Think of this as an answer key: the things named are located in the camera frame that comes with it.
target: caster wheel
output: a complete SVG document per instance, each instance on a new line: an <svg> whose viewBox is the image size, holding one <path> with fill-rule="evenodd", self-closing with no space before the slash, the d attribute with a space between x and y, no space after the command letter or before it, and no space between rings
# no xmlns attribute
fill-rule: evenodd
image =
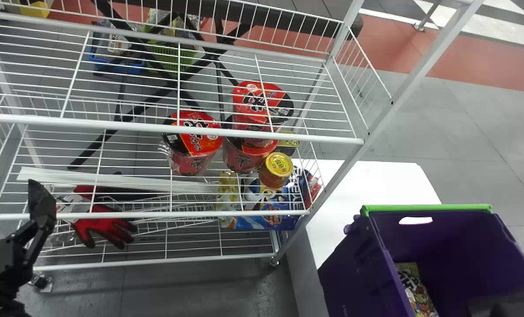
<svg viewBox="0 0 524 317"><path fill-rule="evenodd" d="M52 277L45 277L44 274L33 274L28 284L40 293L49 293L52 289Z"/></svg>
<svg viewBox="0 0 524 317"><path fill-rule="evenodd" d="M278 267L278 265L279 265L279 261L275 261L275 258L272 257L272 258L270 259L270 265L271 265L272 267Z"/></svg>

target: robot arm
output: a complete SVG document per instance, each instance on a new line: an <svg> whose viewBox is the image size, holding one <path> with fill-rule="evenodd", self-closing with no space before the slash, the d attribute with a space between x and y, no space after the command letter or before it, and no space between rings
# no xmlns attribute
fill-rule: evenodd
<svg viewBox="0 0 524 317"><path fill-rule="evenodd" d="M28 317L24 305L15 298L19 287L30 281L33 264L55 228L56 200L32 179L28 183L28 207L29 221L0 239L0 317Z"/></svg>

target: white floor marking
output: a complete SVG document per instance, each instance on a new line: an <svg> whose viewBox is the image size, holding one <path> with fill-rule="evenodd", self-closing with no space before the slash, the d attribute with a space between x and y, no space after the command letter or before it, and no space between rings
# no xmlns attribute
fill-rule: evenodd
<svg viewBox="0 0 524 317"><path fill-rule="evenodd" d="M428 12L432 4L423 0L414 0L424 12ZM431 16L431 20L437 26L445 26L455 9L439 6ZM463 28L463 32L477 34L481 36L496 38L507 42L524 45L524 26L513 22L499 20L475 14Z"/></svg>
<svg viewBox="0 0 524 317"><path fill-rule="evenodd" d="M388 20L394 20L394 21L404 22L404 23L409 23L409 24L420 23L420 20L415 20L414 18L405 18L404 16L388 14L388 13L380 12L380 11L360 9L360 13L363 15L376 16L377 18L387 18ZM426 22L424 26L427 28L435 29L435 30L439 29L435 24L431 22Z"/></svg>
<svg viewBox="0 0 524 317"><path fill-rule="evenodd" d="M510 0L485 0L483 5L524 15L524 10Z"/></svg>

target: green basket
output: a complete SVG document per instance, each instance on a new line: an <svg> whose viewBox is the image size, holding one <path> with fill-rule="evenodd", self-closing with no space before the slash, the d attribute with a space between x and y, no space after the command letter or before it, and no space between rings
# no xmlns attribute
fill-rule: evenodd
<svg viewBox="0 0 524 317"><path fill-rule="evenodd" d="M172 46L169 46L165 42L159 42L159 41L148 41L147 44L151 45L158 45L158 46L148 46L148 49L152 53L158 53L162 55L155 55L155 58L160 62L166 62L166 63L172 63L172 64L162 64L165 70L173 73L172 76L177 77L177 64L178 64L178 49L174 48ZM194 57L197 52L192 52L189 50L186 50L182 48L180 50L181 56L180 56L180 72L185 72L185 70L194 62ZM147 67L153 68L149 62L147 62Z"/></svg>

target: metal shelf frame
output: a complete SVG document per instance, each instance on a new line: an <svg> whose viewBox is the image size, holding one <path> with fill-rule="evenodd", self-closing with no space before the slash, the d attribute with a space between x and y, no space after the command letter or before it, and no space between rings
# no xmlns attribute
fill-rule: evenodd
<svg viewBox="0 0 524 317"><path fill-rule="evenodd" d="M116 28L0 12L0 237L5 231L1 224L19 226L28 217L22 173L44 174L44 184L54 195L80 184L69 177L82 177L93 185L95 196L99 185L120 172L116 180L126 188L143 186L155 197L124 204L122 213L59 214L56 232L37 263L41 271L241 258L270 258L276 265L482 3L473 0L457 9L391 95L352 31L363 0L352 2L344 21L242 0L165 1L162 7L154 0L95 0L91 12L60 1L62 10L51 12L108 18ZM167 4L169 21L172 12L182 12L184 20L194 14L200 28L145 19L146 8L166 9ZM140 16L129 14L139 10ZM151 26L155 32L132 30L129 23ZM167 36L161 32L165 29L192 32L195 38ZM96 33L116 36L126 46L127 54L118 62L145 63L125 65L133 72L121 74L111 67L95 69L100 64L88 60L89 47L106 49L94 43ZM171 43L177 57L159 52L163 46L158 42ZM193 53L191 64L183 62L184 52ZM271 132L254 132L164 124L169 114L179 118L183 110L205 112L223 124L234 114L232 89L245 80L275 84L288 94L294 113L282 129L293 136L273 125ZM220 155L203 176L179 176L159 150L160 133L294 138L301 143L294 164L318 178L322 190L308 198L310 207L304 210L245 210L242 198L239 209L216 210L219 174L227 169ZM319 143L353 148L328 183L319 170ZM93 152L81 155L89 149ZM65 174L81 157L77 174ZM242 178L253 176L237 176L237 181ZM300 215L296 229L240 232L218 224L219 217L277 214ZM98 217L130 218L138 224L137 242L123 251L105 241L86 249L73 238L66 220Z"/></svg>

